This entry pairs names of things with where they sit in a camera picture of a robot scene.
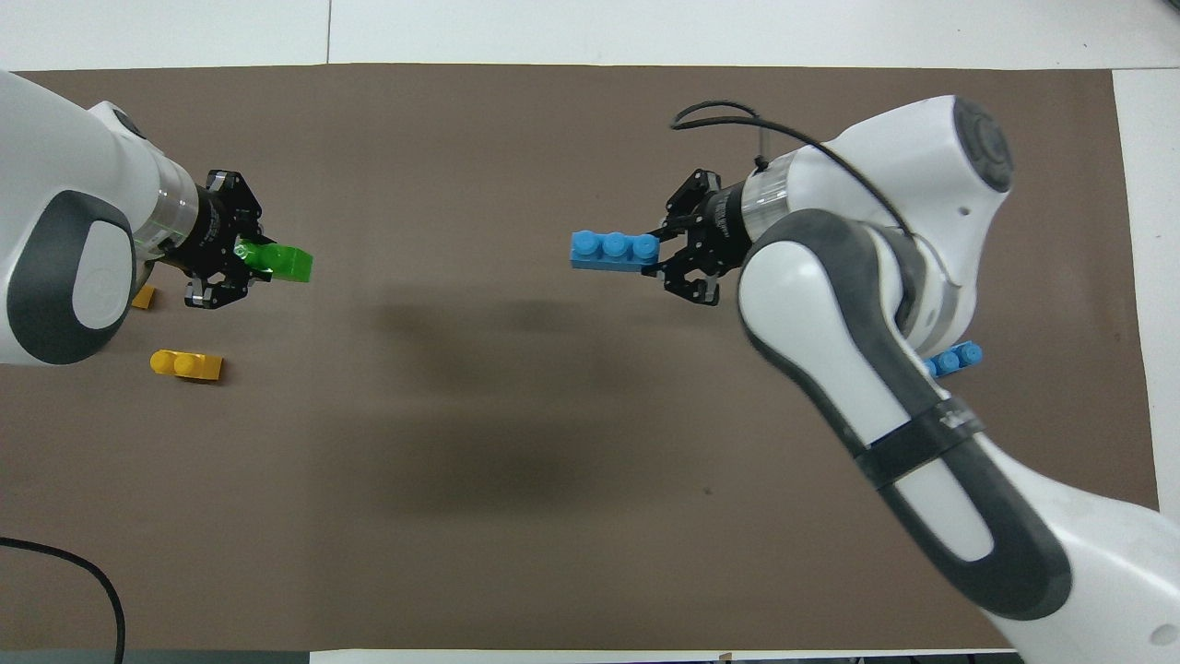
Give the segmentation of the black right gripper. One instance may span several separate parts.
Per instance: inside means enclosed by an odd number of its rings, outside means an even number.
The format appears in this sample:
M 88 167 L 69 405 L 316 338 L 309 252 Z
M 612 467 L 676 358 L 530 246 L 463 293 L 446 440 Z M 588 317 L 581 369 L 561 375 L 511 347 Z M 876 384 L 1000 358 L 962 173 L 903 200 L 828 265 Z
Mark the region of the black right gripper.
M 667 241 L 704 223 L 704 245 L 688 243 L 669 259 L 642 268 L 645 277 L 658 280 L 663 290 L 691 305 L 717 305 L 719 278 L 742 267 L 753 245 L 742 208 L 746 182 L 725 189 L 720 183 L 717 173 L 696 169 L 666 200 L 666 216 L 649 231 Z

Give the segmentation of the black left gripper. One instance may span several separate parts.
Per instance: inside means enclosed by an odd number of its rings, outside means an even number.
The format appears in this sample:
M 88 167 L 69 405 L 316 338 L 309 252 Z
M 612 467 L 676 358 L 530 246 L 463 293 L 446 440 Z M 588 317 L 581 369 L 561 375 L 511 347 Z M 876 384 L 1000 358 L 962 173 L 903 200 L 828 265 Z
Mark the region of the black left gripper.
M 210 170 L 206 186 L 163 182 L 150 216 L 150 261 L 185 274 L 184 305 L 216 310 L 244 300 L 271 272 L 230 257 L 230 249 L 237 239 L 266 244 L 262 211 L 244 176 L 232 170 Z

